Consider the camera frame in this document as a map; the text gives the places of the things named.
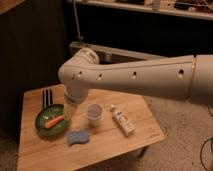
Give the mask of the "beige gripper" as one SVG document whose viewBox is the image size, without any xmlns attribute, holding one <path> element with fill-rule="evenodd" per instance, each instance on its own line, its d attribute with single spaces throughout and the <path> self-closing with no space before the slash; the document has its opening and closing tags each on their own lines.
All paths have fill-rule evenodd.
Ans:
<svg viewBox="0 0 213 171">
<path fill-rule="evenodd" d="M 78 104 L 70 100 L 66 100 L 63 108 L 63 119 L 69 122 L 77 110 Z"/>
</svg>

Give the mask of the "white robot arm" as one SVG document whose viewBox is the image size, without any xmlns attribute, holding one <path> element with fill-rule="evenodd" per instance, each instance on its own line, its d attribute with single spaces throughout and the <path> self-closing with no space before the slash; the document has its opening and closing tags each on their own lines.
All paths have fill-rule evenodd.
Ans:
<svg viewBox="0 0 213 171">
<path fill-rule="evenodd" d="M 77 105 L 91 89 L 104 89 L 213 106 L 213 55 L 181 56 L 102 65 L 82 48 L 59 69 L 65 98 Z"/>
</svg>

